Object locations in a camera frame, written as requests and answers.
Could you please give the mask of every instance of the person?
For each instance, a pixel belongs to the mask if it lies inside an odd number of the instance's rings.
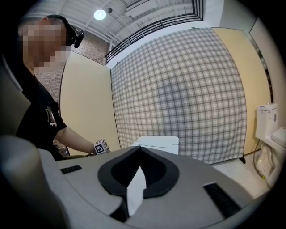
[[[25,27],[18,35],[15,48],[5,56],[13,75],[22,87],[22,93],[30,101],[16,136],[32,142],[37,148],[49,151],[56,161],[65,159],[53,145],[56,139],[63,145],[77,151],[94,153],[93,143],[69,128],[58,111],[47,89],[37,80],[34,70],[44,67],[58,52],[72,44],[78,46],[83,38],[66,18],[49,15],[35,25]]]

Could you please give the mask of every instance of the white paper sheet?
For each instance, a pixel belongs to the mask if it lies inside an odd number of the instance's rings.
[[[146,188],[145,175],[141,169],[138,168],[133,180],[127,187],[127,207],[129,216],[135,214],[143,201],[143,190]]]

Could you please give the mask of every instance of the light fixture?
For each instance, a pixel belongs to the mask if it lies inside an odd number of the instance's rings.
[[[94,13],[94,18],[97,19],[97,20],[102,20],[106,17],[106,12],[102,9],[99,9],[97,10],[95,13]]]

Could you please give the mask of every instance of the railing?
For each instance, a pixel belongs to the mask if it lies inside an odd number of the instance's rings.
[[[115,57],[118,53],[122,52],[131,44],[140,40],[148,34],[151,34],[157,30],[177,25],[181,23],[191,22],[191,21],[203,21],[204,19],[204,0],[192,0],[193,13],[182,14],[178,16],[168,17],[156,22],[153,22],[139,30],[135,33],[121,41],[117,46],[115,46],[109,53],[107,53],[106,61],[107,63]]]

